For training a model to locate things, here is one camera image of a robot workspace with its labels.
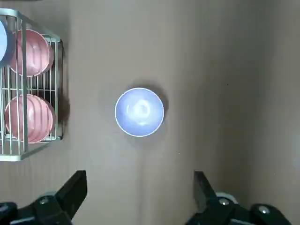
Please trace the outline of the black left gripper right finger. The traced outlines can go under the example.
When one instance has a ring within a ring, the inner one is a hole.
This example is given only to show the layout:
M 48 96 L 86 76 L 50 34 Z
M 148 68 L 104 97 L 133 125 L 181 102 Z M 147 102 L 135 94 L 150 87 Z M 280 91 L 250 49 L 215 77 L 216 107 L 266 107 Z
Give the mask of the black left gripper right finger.
M 194 172 L 194 200 L 197 212 L 187 225 L 290 225 L 291 222 L 276 207 L 256 203 L 242 207 L 235 197 L 215 192 L 202 171 Z

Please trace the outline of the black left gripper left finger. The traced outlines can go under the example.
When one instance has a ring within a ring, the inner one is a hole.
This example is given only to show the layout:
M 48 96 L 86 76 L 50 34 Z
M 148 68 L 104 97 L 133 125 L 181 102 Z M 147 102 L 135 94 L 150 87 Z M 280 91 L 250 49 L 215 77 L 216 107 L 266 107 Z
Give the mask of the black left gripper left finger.
M 0 204 L 2 225 L 71 225 L 87 196 L 87 174 L 76 171 L 54 194 L 43 195 L 31 204 L 18 208 L 14 202 Z

